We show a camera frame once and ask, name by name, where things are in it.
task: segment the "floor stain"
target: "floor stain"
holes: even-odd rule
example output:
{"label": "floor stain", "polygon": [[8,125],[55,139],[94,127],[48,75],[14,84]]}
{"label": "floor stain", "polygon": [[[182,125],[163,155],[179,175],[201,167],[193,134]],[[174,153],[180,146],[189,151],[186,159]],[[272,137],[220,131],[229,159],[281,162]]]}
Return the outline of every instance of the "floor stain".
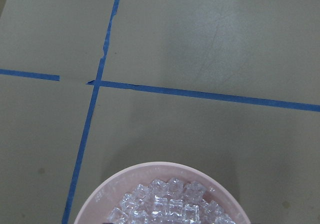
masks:
{"label": "floor stain", "polygon": [[291,205],[290,205],[290,202],[288,202],[288,201],[284,201],[284,202],[282,202],[282,206],[285,208],[285,209],[288,209],[288,208],[290,208],[291,207]]}
{"label": "floor stain", "polygon": [[45,170],[43,167],[41,167],[41,168],[38,169],[38,173],[39,173],[40,175],[44,174],[45,172],[46,172],[46,170]]}

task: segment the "tape line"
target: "tape line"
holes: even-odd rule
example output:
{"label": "tape line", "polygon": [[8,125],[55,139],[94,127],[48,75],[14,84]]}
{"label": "tape line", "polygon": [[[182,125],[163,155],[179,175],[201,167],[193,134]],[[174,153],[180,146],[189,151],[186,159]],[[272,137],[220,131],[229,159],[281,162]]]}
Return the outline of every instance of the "tape line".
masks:
{"label": "tape line", "polygon": [[95,110],[95,106],[96,106],[96,102],[97,102],[97,97],[98,97],[98,93],[99,93],[99,88],[100,88],[100,82],[101,82],[102,74],[104,71],[105,63],[106,63],[106,57],[108,54],[111,27],[112,27],[112,19],[114,18],[114,16],[117,13],[119,1],[120,0],[114,0],[114,3],[113,3],[112,12],[111,12],[111,16],[110,16],[108,28],[107,28],[106,35],[105,35],[104,44],[103,44],[103,57],[101,57],[101,59],[100,59],[98,70],[96,73],[96,81],[94,82],[94,85],[93,85],[93,91],[92,91],[91,100],[90,100],[90,104],[89,104],[89,108],[88,108],[88,113],[86,115],[85,124],[84,124],[83,132],[82,132],[82,137],[81,137],[81,141],[80,141],[80,145],[79,145],[79,150],[78,150],[78,154],[76,157],[74,170],[73,170],[73,174],[72,174],[72,179],[71,179],[71,183],[70,183],[70,187],[69,187],[69,193],[68,193],[67,200],[65,203],[64,213],[63,213],[63,217],[62,217],[62,221],[61,221],[62,224],[67,224],[69,221],[69,216],[70,216],[72,203],[73,203],[75,192],[76,192],[76,187],[77,187],[77,183],[78,183],[81,164],[82,164],[82,160],[84,157],[86,144],[87,144],[87,140],[88,140],[88,134],[89,134],[89,130],[90,130],[91,120],[92,120],[92,116],[94,114],[94,110]]}
{"label": "tape line", "polygon": [[24,78],[35,78],[35,79],[43,79],[49,81],[60,81],[59,75],[51,75],[51,74],[43,74],[43,73],[35,73],[35,72],[27,72],[27,71],[19,71],[19,70],[7,70],[0,69],[1,75],[8,76],[16,76],[16,77],[24,77]]}
{"label": "tape line", "polygon": [[[87,84],[94,85],[95,82],[96,81],[93,80],[93,81],[89,81]],[[148,85],[134,85],[134,84],[105,81],[105,80],[100,82],[100,86],[108,87],[108,88],[118,88],[118,89],[131,89],[131,90],[140,91],[140,92],[161,93],[161,94],[184,96],[184,97],[191,97],[191,98],[210,99],[210,100],[233,102],[233,103],[245,103],[245,104],[252,104],[252,105],[259,105],[259,106],[320,112],[320,105],[299,103],[299,102],[254,98],[254,97],[246,97],[246,96],[239,96],[239,95],[218,94],[218,93],[210,93],[210,92],[202,92],[202,91],[194,91],[194,90],[173,89],[173,88],[156,87],[156,86],[148,86]]]}

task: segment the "blue tape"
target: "blue tape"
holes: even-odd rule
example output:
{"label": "blue tape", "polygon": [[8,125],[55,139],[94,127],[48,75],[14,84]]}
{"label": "blue tape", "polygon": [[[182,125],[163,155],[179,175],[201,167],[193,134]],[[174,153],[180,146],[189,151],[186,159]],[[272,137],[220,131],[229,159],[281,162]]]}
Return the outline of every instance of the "blue tape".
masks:
{"label": "blue tape", "polygon": [[[95,82],[96,81],[93,80],[88,82],[87,84],[94,85]],[[201,92],[201,91],[194,91],[194,90],[172,89],[172,88],[156,87],[156,86],[148,86],[148,85],[133,85],[133,84],[104,81],[104,80],[100,82],[100,86],[108,87],[108,88],[118,88],[118,89],[131,89],[135,91],[149,92],[149,93],[161,93],[161,94],[192,97],[192,98],[211,99],[211,100],[218,100],[218,101],[225,101],[225,102],[245,103],[245,104],[253,104],[253,105],[260,105],[260,106],[320,112],[320,105],[289,102],[289,101],[282,101],[282,100],[262,99],[262,98],[246,97],[246,96],[239,96],[239,95],[226,95],[226,94],[209,93],[209,92]]]}
{"label": "blue tape", "polygon": [[59,75],[42,74],[42,73],[27,72],[27,71],[0,69],[0,74],[8,75],[8,76],[24,77],[24,78],[44,79],[49,81],[60,81]]}
{"label": "blue tape", "polygon": [[64,208],[64,213],[63,213],[63,217],[62,217],[62,221],[61,221],[62,224],[67,224],[69,221],[69,216],[70,216],[71,207],[72,207],[72,203],[73,203],[75,192],[76,192],[76,187],[77,187],[77,182],[78,182],[79,173],[80,173],[80,169],[81,169],[81,164],[82,164],[82,160],[84,157],[86,144],[87,144],[87,140],[88,140],[88,134],[89,134],[89,130],[90,130],[91,120],[92,120],[92,116],[94,114],[94,110],[95,110],[95,106],[96,106],[96,102],[97,102],[97,97],[98,97],[98,93],[99,93],[99,88],[100,88],[100,83],[101,83],[101,78],[102,78],[102,74],[104,72],[106,57],[107,57],[108,50],[109,50],[112,20],[113,20],[114,16],[117,14],[119,1],[120,0],[114,0],[114,3],[113,3],[112,12],[111,12],[111,16],[110,16],[108,28],[107,28],[106,35],[105,35],[104,44],[103,44],[103,57],[101,57],[101,59],[100,59],[98,70],[96,73],[96,81],[93,84],[93,91],[92,91],[91,100],[90,100],[90,104],[89,104],[89,108],[88,108],[88,113],[86,115],[85,124],[84,124],[83,132],[82,132],[82,137],[81,137],[81,141],[80,141],[80,145],[79,145],[79,150],[78,150],[78,154],[76,157],[74,170],[73,170],[73,174],[72,174],[72,179],[71,179],[71,183],[70,183],[70,187],[69,187],[69,193],[67,196],[67,200],[66,200],[65,208]]}

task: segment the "floor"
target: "floor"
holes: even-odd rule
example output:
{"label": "floor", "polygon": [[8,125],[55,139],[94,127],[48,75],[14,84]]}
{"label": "floor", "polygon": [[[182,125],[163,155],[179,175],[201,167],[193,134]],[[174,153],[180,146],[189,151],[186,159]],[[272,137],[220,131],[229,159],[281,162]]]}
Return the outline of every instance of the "floor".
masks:
{"label": "floor", "polygon": [[320,224],[320,0],[0,0],[0,15],[0,223],[71,224],[112,174],[170,161],[252,223]]}

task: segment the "bowl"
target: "bowl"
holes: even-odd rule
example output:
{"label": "bowl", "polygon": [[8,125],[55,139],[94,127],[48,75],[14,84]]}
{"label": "bowl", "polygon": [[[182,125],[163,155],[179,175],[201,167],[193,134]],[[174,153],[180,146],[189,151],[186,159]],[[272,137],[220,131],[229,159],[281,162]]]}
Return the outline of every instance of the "bowl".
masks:
{"label": "bowl", "polygon": [[125,193],[131,193],[138,184],[148,186],[154,179],[167,182],[171,178],[186,182],[197,181],[208,191],[204,199],[215,200],[237,224],[250,224],[245,211],[236,199],[208,175],[186,165],[172,162],[147,162],[128,167],[105,180],[89,196],[79,211],[75,224],[103,224]]}

